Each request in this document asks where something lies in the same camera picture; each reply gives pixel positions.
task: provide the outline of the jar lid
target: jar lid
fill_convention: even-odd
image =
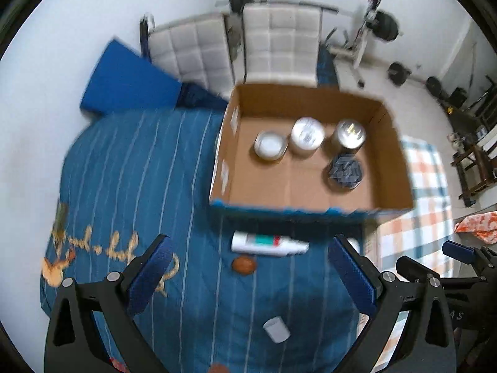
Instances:
[[[357,149],[366,140],[366,130],[352,119],[343,119],[336,126],[336,136],[346,149]]]
[[[303,150],[315,150],[325,139],[325,128],[316,119],[300,118],[290,134],[292,142]]]
[[[360,162],[351,154],[339,154],[330,163],[328,178],[340,187],[354,189],[362,181]]]
[[[265,160],[281,158],[287,147],[287,138],[274,132],[260,132],[253,145],[255,153]]]

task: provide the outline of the blue pillow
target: blue pillow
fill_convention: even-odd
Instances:
[[[80,108],[106,115],[129,109],[174,108],[181,83],[112,40],[93,71]]]

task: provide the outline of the blue gripper pad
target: blue gripper pad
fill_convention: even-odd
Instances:
[[[128,289],[128,314],[133,316],[145,310],[162,276],[172,260],[172,239],[164,236]]]
[[[376,313],[376,291],[336,237],[328,247],[328,259],[340,275],[341,281],[359,312],[368,316],[374,315]]]
[[[472,248],[453,241],[446,241],[443,243],[442,252],[446,256],[458,260],[463,264],[469,265],[475,260],[475,251]]]

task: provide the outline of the silver can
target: silver can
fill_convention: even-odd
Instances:
[[[366,130],[352,119],[339,121],[331,136],[335,154],[356,154],[365,140]]]

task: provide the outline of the white chair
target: white chair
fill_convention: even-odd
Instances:
[[[297,4],[245,5],[245,82],[316,86],[321,17]]]
[[[157,27],[148,37],[148,47],[154,65],[229,99],[235,78],[222,14]]]

